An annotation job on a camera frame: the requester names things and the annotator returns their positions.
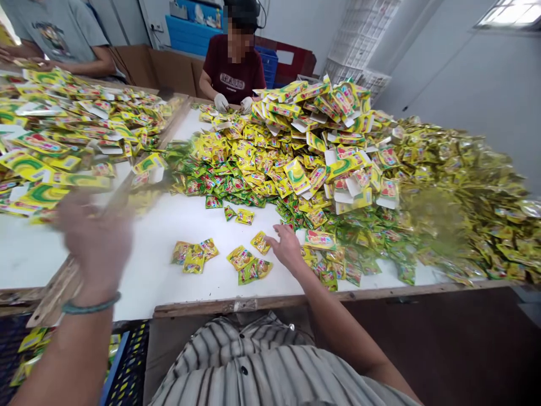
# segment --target maroon t-shirt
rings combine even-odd
[[[240,104],[242,99],[252,96],[252,89],[266,88],[259,53],[251,49],[242,63],[232,63],[227,57],[227,35],[210,39],[203,70],[210,76],[214,90],[231,104]]]

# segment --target hair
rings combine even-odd
[[[250,34],[258,28],[259,7],[256,0],[224,0],[227,17],[235,28]]]

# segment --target graphic print on shirt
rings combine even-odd
[[[68,45],[64,41],[64,31],[56,25],[43,21],[41,23],[32,23],[32,27],[39,31],[45,42],[52,49],[55,56],[65,56],[72,58]]]
[[[220,82],[227,86],[229,91],[244,90],[246,84],[240,79],[235,79],[226,73],[220,73]]]

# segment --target stacked baskets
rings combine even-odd
[[[352,0],[329,52],[326,73],[337,83],[352,78],[372,92],[372,102],[391,80],[366,68],[402,0]]]

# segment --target bracelet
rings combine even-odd
[[[109,300],[108,302],[89,307],[76,306],[72,303],[72,300],[70,299],[66,303],[64,303],[64,305],[62,306],[62,311],[66,314],[71,315],[98,313],[112,307],[116,302],[120,300],[121,297],[122,295],[120,294],[120,292],[117,292],[114,298]]]

